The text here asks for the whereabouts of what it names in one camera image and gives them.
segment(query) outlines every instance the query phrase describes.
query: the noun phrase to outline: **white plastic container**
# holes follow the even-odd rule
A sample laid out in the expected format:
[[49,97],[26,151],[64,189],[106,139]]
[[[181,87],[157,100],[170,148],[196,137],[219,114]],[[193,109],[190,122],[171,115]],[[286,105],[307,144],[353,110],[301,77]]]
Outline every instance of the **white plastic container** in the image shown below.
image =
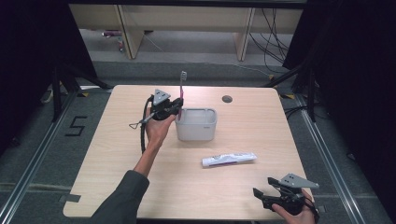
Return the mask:
[[176,117],[177,138],[180,141],[210,141],[215,137],[216,110],[183,108],[180,120]]

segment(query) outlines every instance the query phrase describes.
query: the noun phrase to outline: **tabletop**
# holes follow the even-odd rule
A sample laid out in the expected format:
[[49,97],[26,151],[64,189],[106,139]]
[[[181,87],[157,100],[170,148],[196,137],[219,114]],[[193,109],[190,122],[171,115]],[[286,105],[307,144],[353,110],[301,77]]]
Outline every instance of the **tabletop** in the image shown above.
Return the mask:
[[[142,119],[146,100],[156,89],[179,96],[176,86],[116,86],[92,138],[70,192],[67,217],[90,217],[117,187],[141,155],[140,129],[129,124]],[[230,103],[223,96],[232,97]],[[253,196],[257,188],[271,196],[279,192],[267,177],[293,173],[305,178],[282,105],[274,89],[184,87],[184,108],[213,108],[218,115],[211,141],[179,141],[172,124],[148,176],[150,185],[138,210],[141,218],[268,220],[280,216],[262,208]],[[205,168],[202,159],[253,152],[255,161]]]

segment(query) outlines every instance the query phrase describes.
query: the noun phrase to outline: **sleeve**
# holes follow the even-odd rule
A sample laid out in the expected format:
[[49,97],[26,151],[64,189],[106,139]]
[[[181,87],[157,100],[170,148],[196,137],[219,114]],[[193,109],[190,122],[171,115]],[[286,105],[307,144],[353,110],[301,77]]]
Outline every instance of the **sleeve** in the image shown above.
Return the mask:
[[116,190],[91,217],[91,223],[136,223],[137,209],[149,187],[149,180],[136,171],[128,171]]

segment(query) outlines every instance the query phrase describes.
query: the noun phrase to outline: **toothpaste tube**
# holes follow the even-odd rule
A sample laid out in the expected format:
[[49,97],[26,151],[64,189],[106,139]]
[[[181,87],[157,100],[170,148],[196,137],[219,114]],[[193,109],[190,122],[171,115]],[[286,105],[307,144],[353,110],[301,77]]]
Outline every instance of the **toothpaste tube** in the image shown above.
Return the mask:
[[223,154],[223,155],[202,159],[202,165],[203,166],[225,165],[225,164],[232,164],[241,161],[252,161],[255,159],[257,159],[257,157],[252,152]]

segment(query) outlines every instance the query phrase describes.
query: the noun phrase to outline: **person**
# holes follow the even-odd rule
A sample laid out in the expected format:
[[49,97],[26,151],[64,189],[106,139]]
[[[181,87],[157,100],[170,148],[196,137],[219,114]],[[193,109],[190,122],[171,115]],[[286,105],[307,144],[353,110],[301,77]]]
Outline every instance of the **person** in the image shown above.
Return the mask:
[[[148,145],[145,152],[134,169],[126,172],[114,192],[94,212],[90,219],[91,223],[136,223],[137,209],[149,187],[149,171],[175,118],[175,115],[171,115],[164,120],[148,121],[146,125]],[[309,200],[312,199],[304,190],[303,194]],[[288,224],[315,224],[314,215],[306,205],[297,216],[289,214],[277,204],[273,204],[273,208]]]

